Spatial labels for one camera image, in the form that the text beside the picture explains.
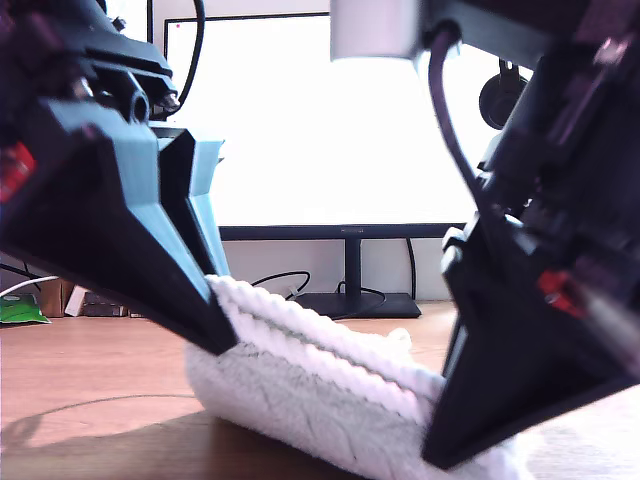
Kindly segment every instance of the headphones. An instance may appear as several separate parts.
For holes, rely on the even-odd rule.
[[[527,86],[527,80],[520,76],[517,65],[509,68],[502,59],[498,64],[500,73],[491,78],[480,92],[480,114],[487,125],[502,130]]]

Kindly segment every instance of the monitor base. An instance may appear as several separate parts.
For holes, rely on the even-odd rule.
[[[377,308],[381,299],[372,293],[362,293],[355,298],[347,298],[344,293],[305,293],[295,301],[332,318],[418,318],[422,314],[411,295],[387,293],[386,297],[384,305]]]

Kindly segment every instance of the cardboard box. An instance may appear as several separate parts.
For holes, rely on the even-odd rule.
[[[40,285],[40,311],[47,318],[64,317],[64,309],[73,290],[73,283],[66,280],[52,280]]]

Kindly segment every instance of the monitor screen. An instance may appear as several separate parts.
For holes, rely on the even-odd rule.
[[[193,21],[167,21],[179,89]],[[212,200],[220,227],[458,224],[475,211],[428,98],[428,57],[330,61],[326,14],[209,19],[195,82],[170,121],[224,138]],[[475,166],[498,133],[478,97],[498,59],[463,46],[445,85]]]

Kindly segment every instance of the monitor stand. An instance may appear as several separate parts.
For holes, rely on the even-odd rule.
[[[387,293],[387,301],[380,306],[379,295],[362,291],[361,245],[360,238],[347,238],[344,241],[345,293],[305,293],[297,297],[296,302],[332,318],[419,317],[420,309],[411,295]]]

